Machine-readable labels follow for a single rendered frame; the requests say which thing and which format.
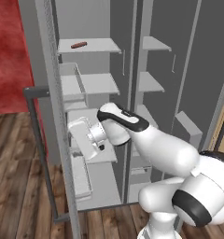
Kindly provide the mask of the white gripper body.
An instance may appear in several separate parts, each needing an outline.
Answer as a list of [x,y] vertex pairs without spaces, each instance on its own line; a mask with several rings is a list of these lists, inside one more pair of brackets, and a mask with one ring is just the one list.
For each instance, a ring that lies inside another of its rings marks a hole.
[[77,142],[84,158],[89,161],[98,154],[98,148],[89,137],[90,125],[87,118],[82,117],[68,123],[68,130]]

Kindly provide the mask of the grey fridge door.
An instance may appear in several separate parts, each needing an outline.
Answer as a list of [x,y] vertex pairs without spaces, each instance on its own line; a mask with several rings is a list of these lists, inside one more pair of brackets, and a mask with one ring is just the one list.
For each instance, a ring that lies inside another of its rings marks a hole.
[[224,0],[201,0],[179,105],[209,148],[224,104]]
[[49,84],[49,98],[53,114],[58,148],[57,151],[59,152],[63,168],[63,180],[73,239],[82,239],[72,168],[73,156],[69,149],[68,130],[65,125],[62,83],[54,34],[51,2],[50,0],[35,0],[35,7],[37,11],[42,50]]

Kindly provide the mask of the brown sausage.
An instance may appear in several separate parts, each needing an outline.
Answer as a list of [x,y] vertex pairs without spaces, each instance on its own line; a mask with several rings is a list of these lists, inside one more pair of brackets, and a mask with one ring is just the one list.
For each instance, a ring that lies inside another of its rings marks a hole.
[[87,41],[82,41],[82,42],[77,42],[73,45],[71,45],[71,49],[78,49],[78,48],[82,48],[88,45]]

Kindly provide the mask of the grey fridge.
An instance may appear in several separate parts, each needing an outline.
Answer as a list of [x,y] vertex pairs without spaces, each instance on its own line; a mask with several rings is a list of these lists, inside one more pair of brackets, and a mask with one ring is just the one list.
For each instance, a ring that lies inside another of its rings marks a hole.
[[[157,122],[157,129],[173,135],[175,112],[186,77],[201,0],[50,2],[59,67],[61,63],[76,63],[80,75],[110,74],[119,89],[119,93],[85,93],[85,101],[63,100],[65,125],[67,126],[67,113],[72,110],[98,111],[102,105],[114,103],[136,114],[137,106],[145,105]],[[35,0],[19,0],[19,6],[34,77],[32,87],[49,87]],[[145,50],[144,36],[153,36],[172,50]],[[78,38],[111,38],[122,53],[58,53],[60,39]],[[163,86],[164,92],[139,91],[141,72],[149,72]],[[50,98],[35,99],[35,108],[47,164],[62,167]],[[204,150],[220,151],[223,127],[224,104],[209,148]],[[79,151],[72,149],[71,139],[72,135],[68,131],[72,156],[83,157]],[[171,177],[153,167],[150,162],[142,160],[133,142],[112,147],[117,157],[115,162],[87,163],[83,157],[88,168],[92,194],[83,200],[76,198],[78,215],[84,211],[139,204],[138,193],[142,188]]]

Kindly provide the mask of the grey door bin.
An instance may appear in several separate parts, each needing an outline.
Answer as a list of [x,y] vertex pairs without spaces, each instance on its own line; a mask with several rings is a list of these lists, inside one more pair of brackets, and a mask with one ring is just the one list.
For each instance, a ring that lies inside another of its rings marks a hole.
[[180,111],[175,115],[173,135],[199,148],[203,132],[184,111]]
[[92,187],[84,158],[81,156],[75,158],[71,157],[71,164],[76,198],[78,200],[83,200],[90,197],[92,194]]
[[86,100],[85,88],[76,63],[61,63],[60,76],[65,102]]

